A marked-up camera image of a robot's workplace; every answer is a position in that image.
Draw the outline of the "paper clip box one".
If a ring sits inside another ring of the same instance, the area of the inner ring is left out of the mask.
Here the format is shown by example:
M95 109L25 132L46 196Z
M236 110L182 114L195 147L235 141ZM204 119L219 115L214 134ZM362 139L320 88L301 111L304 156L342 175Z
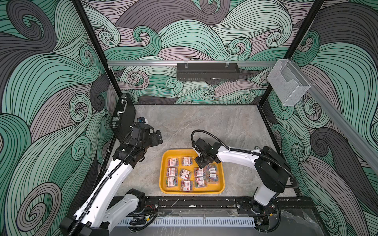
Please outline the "paper clip box one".
M181 159L182 166L192 166L193 165L193 158L192 157L183 157Z

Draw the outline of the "paper clip box three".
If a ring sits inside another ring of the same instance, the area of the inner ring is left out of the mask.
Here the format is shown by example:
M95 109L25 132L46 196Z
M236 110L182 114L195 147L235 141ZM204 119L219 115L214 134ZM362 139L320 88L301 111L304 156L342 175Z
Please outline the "paper clip box three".
M195 175L195 177L205 177L206 172L205 172L205 170L203 170L201 168L195 168L194 169L194 175Z

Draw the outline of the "paper clip box two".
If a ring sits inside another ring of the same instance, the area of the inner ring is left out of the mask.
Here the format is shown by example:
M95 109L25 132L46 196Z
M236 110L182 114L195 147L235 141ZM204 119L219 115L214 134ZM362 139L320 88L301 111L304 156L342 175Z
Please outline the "paper clip box two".
M179 159L178 158L169 158L167 161L168 167L178 167L179 166Z

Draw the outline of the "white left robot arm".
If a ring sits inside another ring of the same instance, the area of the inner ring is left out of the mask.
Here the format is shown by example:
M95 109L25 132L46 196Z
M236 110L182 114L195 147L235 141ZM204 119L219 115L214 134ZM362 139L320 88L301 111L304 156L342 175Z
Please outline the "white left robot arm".
M131 128L92 194L72 217L65 217L60 223L64 236L108 236L126 216L144 211L146 195L136 189L111 205L124 180L144 160L148 148L163 143L161 132L154 130L144 117L139 117Z

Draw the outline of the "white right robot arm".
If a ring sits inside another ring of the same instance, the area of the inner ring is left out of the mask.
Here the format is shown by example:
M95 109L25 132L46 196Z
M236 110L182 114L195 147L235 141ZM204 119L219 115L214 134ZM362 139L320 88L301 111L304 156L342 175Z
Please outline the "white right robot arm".
M276 197L287 188L299 187L289 164L268 146L255 150L230 147L212 133L202 129L196 129L191 133L191 143L197 153L195 161L202 169L212 163L233 163L257 171L262 185L257 188L247 207L253 213L276 213L278 208L273 208L274 205L278 205L274 202Z

